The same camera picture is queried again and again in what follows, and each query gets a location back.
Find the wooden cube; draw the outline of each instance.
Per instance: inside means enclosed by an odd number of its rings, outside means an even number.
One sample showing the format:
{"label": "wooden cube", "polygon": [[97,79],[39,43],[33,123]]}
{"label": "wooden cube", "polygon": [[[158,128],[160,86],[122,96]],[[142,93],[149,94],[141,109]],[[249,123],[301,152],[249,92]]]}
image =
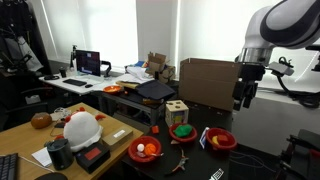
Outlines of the wooden cube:
{"label": "wooden cube", "polygon": [[187,123],[189,108],[181,101],[167,101],[166,103],[166,122],[168,126],[175,123]]}

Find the white curtain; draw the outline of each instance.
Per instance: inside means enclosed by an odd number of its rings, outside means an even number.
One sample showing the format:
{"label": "white curtain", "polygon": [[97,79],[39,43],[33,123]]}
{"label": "white curtain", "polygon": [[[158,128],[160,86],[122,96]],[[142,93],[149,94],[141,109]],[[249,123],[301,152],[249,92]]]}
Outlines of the white curtain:
{"label": "white curtain", "polygon": [[72,45],[114,67],[138,60],[136,0],[31,0],[47,56],[70,61]]}
{"label": "white curtain", "polygon": [[[179,0],[180,21],[178,56],[234,61],[242,50],[251,16],[262,7],[280,0]],[[291,90],[320,91],[320,73],[311,69],[319,54],[305,49],[275,48],[271,61],[285,56],[292,59],[295,73],[283,81]],[[281,89],[276,77],[267,71],[259,87]]]}

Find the green object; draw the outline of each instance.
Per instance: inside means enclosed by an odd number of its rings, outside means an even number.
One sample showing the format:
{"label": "green object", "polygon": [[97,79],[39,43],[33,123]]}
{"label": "green object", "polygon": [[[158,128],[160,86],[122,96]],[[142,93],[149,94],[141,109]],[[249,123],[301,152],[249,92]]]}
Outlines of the green object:
{"label": "green object", "polygon": [[188,136],[192,131],[192,127],[189,124],[179,125],[175,130],[173,130],[174,134],[177,137],[185,137]]}

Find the orange ball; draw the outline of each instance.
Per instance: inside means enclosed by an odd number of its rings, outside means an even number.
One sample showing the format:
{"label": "orange ball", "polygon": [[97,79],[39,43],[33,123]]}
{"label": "orange ball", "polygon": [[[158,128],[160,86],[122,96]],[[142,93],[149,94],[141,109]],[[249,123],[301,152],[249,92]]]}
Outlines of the orange ball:
{"label": "orange ball", "polygon": [[149,143],[144,147],[144,153],[148,156],[150,156],[151,154],[155,154],[156,151],[157,151],[157,148],[152,143]]}

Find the white desk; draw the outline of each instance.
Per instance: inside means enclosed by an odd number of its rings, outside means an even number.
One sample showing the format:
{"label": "white desk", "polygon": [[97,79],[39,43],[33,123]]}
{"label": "white desk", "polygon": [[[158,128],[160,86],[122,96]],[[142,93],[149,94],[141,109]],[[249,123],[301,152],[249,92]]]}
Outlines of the white desk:
{"label": "white desk", "polygon": [[[65,89],[67,91],[79,94],[79,95],[85,95],[89,94],[93,91],[102,91],[103,88],[110,85],[115,85],[115,82],[117,78],[110,78],[105,79],[103,82],[98,82],[97,80],[92,80],[88,77],[78,77],[78,76],[68,76],[65,78],[62,78],[60,74],[55,74],[55,76],[59,76],[59,79],[56,80],[44,80],[44,77],[40,77],[39,80],[48,84],[51,84],[53,86],[59,87],[61,89]],[[79,81],[85,81],[87,84],[92,84],[93,86],[90,88],[85,88],[85,86],[75,86],[72,84],[64,83],[63,81],[66,79],[75,79]]]}

